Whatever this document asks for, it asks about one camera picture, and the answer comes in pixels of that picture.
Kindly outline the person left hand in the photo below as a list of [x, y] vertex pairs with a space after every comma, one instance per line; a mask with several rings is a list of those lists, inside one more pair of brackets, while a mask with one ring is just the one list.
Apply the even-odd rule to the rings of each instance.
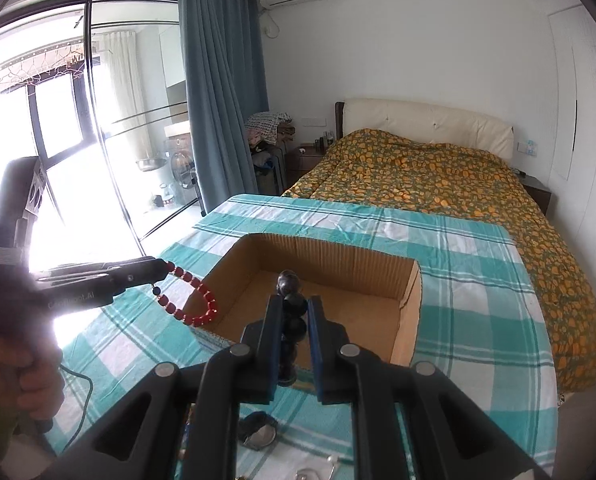
[[32, 344], [0, 336], [0, 408], [35, 420], [52, 419], [63, 404], [62, 352], [51, 325]]

